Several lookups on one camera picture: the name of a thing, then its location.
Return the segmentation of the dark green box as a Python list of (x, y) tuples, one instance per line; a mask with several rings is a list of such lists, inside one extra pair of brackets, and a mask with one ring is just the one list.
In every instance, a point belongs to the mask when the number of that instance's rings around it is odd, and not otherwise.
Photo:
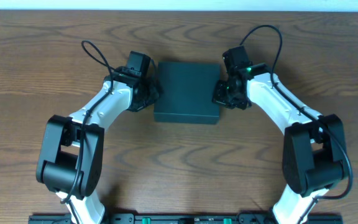
[(212, 102), (220, 79), (216, 63), (159, 62), (160, 98), (154, 104), (154, 120), (164, 123), (216, 124), (219, 106)]

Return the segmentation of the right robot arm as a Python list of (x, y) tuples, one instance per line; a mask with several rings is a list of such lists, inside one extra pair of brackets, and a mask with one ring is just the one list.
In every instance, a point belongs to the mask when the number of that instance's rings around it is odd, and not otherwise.
[(286, 181), (279, 201), (265, 223), (339, 223), (339, 218), (310, 213), (321, 200), (340, 199), (329, 190), (352, 181), (343, 123), (302, 103), (264, 63), (253, 64), (243, 46), (223, 53), (227, 80), (217, 82), (213, 102), (229, 109), (257, 105), (283, 133), (282, 172)]

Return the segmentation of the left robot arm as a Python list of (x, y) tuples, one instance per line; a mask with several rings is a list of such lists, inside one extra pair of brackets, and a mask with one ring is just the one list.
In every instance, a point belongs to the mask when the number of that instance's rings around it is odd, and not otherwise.
[(31, 223), (106, 223), (98, 198), (104, 135), (123, 112), (138, 112), (159, 98), (148, 77), (152, 59), (132, 51), (125, 66), (111, 70), (99, 93), (80, 110), (64, 117), (53, 115), (46, 124), (36, 168), (36, 179), (56, 193), (68, 215), (32, 216)]

